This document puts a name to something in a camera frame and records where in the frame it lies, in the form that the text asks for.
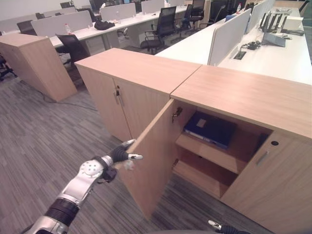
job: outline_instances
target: robotic arm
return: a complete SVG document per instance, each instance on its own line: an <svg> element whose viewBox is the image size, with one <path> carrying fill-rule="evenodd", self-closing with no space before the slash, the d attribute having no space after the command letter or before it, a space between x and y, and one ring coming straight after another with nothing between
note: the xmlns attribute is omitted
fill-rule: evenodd
<svg viewBox="0 0 312 234"><path fill-rule="evenodd" d="M134 143L126 141L115 148L110 156L94 157L84 162L78 174L57 196L44 216L41 216L25 234L66 234L68 227L91 193L93 186L102 178L114 178L111 166L128 159L143 159L137 154L128 154L126 150Z"/></svg>

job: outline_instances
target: open cabinet door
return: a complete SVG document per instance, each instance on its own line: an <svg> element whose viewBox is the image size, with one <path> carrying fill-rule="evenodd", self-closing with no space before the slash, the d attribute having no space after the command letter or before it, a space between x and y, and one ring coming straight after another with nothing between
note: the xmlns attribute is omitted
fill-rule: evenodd
<svg viewBox="0 0 312 234"><path fill-rule="evenodd" d="M172 123L178 107L182 112ZM119 175L146 218L150 218L170 179L173 163L179 157L175 141L194 112L194 106L169 100L128 150L144 159L134 161L133 171L122 167Z"/></svg>

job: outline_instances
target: desk leg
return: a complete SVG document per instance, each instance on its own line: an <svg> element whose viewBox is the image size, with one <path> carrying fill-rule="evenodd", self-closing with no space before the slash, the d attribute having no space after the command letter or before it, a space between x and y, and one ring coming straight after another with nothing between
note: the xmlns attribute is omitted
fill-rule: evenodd
<svg viewBox="0 0 312 234"><path fill-rule="evenodd" d="M106 50L120 47L118 36L117 36L117 31L112 31L112 32L103 34L102 40L103 40L104 47Z"/></svg>

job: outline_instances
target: cabinet door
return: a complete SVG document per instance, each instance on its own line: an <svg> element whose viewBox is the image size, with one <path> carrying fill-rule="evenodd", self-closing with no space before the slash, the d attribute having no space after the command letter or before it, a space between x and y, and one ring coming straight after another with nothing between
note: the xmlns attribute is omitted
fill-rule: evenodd
<svg viewBox="0 0 312 234"><path fill-rule="evenodd" d="M107 131L121 141L131 139L121 103L115 95L113 79L88 68L78 66L78 69Z"/></svg>
<svg viewBox="0 0 312 234"><path fill-rule="evenodd" d="M138 138L147 125L169 101L169 94L114 78L130 133Z"/></svg>
<svg viewBox="0 0 312 234"><path fill-rule="evenodd" d="M172 123L172 114L178 107L183 108L182 113ZM151 216L170 179L172 165L178 158L176 139L194 112L195 108L189 104L169 100L128 151L141 154L144 159L135 161L132 171L123 167L119 170L146 218Z"/></svg>
<svg viewBox="0 0 312 234"><path fill-rule="evenodd" d="M277 234L312 230L311 141L273 132L221 201Z"/></svg>

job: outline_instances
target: desk divider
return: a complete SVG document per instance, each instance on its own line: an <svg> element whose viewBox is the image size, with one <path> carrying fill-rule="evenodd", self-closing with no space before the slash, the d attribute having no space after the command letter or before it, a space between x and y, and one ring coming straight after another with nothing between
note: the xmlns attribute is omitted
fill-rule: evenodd
<svg viewBox="0 0 312 234"><path fill-rule="evenodd" d="M18 30L17 23L27 21L27 20L36 20L36 15L27 15L27 16L21 16L21 17L16 17L12 19L5 19L0 21L0 31L4 32L10 32L14 30Z"/></svg>
<svg viewBox="0 0 312 234"><path fill-rule="evenodd" d="M208 65L218 64L233 50L242 40L246 30L251 9L241 13L229 21L215 28L210 47Z"/></svg>
<svg viewBox="0 0 312 234"><path fill-rule="evenodd" d="M256 26L256 24L259 22L259 20L262 18L267 4L268 4L268 0L263 1L253 7L252 16L250 17L250 21L249 21L249 25L247 27L246 33L249 33L250 30L252 30Z"/></svg>
<svg viewBox="0 0 312 234"><path fill-rule="evenodd" d="M54 37L55 34L67 34L65 24L71 31L92 27L92 20L88 11L80 11L66 15L54 16L31 21L38 36Z"/></svg>
<svg viewBox="0 0 312 234"><path fill-rule="evenodd" d="M132 3L100 8L102 21L122 20L136 16L136 5Z"/></svg>
<svg viewBox="0 0 312 234"><path fill-rule="evenodd" d="M170 6L183 6L185 0L169 0Z"/></svg>
<svg viewBox="0 0 312 234"><path fill-rule="evenodd" d="M76 9L74 7L68 7L68 8L63 8L59 10L54 10L54 11L46 11L44 12L45 17L50 17L50 16L55 16L55 13L61 13L62 15L65 14L70 14L70 13L75 13Z"/></svg>
<svg viewBox="0 0 312 234"><path fill-rule="evenodd" d="M165 7L164 0L149 0L149 1L142 1L142 13L149 14L160 11L161 8Z"/></svg>

